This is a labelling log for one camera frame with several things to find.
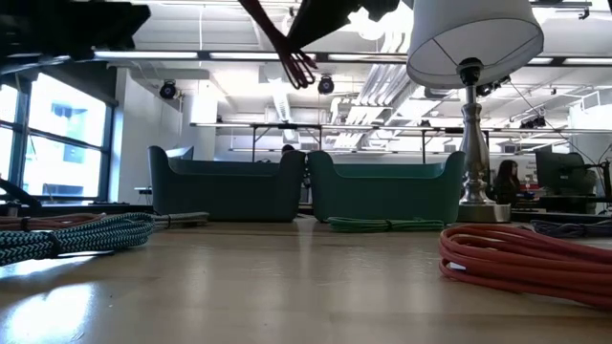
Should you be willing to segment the large office window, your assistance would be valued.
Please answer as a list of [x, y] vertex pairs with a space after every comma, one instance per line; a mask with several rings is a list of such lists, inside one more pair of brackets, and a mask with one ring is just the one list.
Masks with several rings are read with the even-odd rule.
[[107, 196], [114, 108], [49, 75], [0, 84], [0, 178], [51, 203]]

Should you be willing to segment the silver lamp with white shade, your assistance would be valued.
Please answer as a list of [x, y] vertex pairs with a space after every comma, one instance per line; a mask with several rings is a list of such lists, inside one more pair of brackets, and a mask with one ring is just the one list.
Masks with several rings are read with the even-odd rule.
[[529, 0], [413, 0], [409, 78], [432, 89], [463, 89], [466, 154], [461, 223], [507, 223], [511, 207], [486, 195], [489, 147], [480, 125], [477, 88], [527, 65], [543, 52], [544, 33]]

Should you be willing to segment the long ceiling light strip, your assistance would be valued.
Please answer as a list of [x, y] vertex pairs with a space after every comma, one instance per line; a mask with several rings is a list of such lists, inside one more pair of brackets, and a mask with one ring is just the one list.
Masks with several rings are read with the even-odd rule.
[[[399, 65], [405, 62], [403, 54], [382, 53], [306, 53], [317, 63], [373, 63]], [[238, 51], [133, 51], [95, 52], [96, 60], [105, 61], [223, 61], [223, 62], [277, 62], [279, 57], [272, 52]], [[537, 56], [528, 62], [536, 67], [612, 67], [612, 57], [596, 56]]]

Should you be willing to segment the dark blue-grey plastic bin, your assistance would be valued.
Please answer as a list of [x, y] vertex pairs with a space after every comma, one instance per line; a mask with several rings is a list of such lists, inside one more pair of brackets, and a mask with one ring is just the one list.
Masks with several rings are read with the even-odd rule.
[[213, 222], [290, 223], [296, 217], [305, 172], [303, 152], [279, 163], [171, 159], [148, 148], [156, 212], [206, 212]]

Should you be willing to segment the green plastic bin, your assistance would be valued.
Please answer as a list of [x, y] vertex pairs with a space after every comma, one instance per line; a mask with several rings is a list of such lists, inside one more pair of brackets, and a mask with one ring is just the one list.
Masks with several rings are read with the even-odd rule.
[[455, 222], [465, 154], [430, 164], [335, 163], [324, 151], [307, 155], [315, 217]]

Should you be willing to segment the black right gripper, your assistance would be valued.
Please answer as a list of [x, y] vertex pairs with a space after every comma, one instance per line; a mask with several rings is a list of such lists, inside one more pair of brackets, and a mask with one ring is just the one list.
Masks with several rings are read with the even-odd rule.
[[295, 47], [303, 48], [348, 24], [348, 15], [360, 6], [370, 20], [379, 22], [399, 3], [400, 0], [303, 0], [287, 37]]

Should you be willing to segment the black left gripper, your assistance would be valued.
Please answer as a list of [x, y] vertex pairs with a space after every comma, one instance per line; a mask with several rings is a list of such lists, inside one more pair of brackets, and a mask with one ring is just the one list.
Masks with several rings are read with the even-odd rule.
[[133, 35], [150, 16], [148, 6], [130, 2], [0, 0], [0, 63], [132, 50]]

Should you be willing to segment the black computer monitor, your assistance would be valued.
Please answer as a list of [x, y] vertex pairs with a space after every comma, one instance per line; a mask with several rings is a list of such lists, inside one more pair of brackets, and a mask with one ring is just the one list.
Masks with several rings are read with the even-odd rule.
[[578, 153], [535, 153], [538, 185], [558, 196], [591, 196], [598, 180]]

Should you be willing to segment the long black-framed table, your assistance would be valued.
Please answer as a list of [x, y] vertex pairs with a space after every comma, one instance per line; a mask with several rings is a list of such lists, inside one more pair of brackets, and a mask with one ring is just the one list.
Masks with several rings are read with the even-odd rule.
[[[190, 123], [191, 127], [206, 127], [206, 128], [250, 128], [252, 130], [252, 146], [251, 155], [254, 156], [256, 151], [256, 142], [259, 140], [256, 132], [259, 128], [265, 128], [266, 131], [270, 129], [277, 130], [293, 130], [293, 131], [305, 131], [317, 130], [318, 135], [314, 136], [315, 141], [322, 146], [323, 134], [325, 131], [333, 130], [338, 132], [348, 132], [349, 134], [355, 133], [369, 133], [373, 131], [392, 131], [399, 133], [412, 133], [416, 134], [421, 138], [422, 150], [421, 156], [422, 161], [426, 162], [426, 134], [428, 132], [433, 133], [433, 137], [438, 134], [458, 136], [465, 133], [464, 127], [424, 127], [424, 126], [379, 126], [379, 125], [331, 125], [331, 124], [309, 124], [309, 123], [242, 123], [242, 122], [230, 122], [230, 123]], [[485, 140], [486, 144], [490, 143], [490, 133], [506, 133], [506, 134], [556, 134], [562, 139], [568, 139], [570, 135], [611, 135], [612, 130], [595, 130], [595, 129], [511, 129], [511, 128], [481, 128], [480, 132]]]

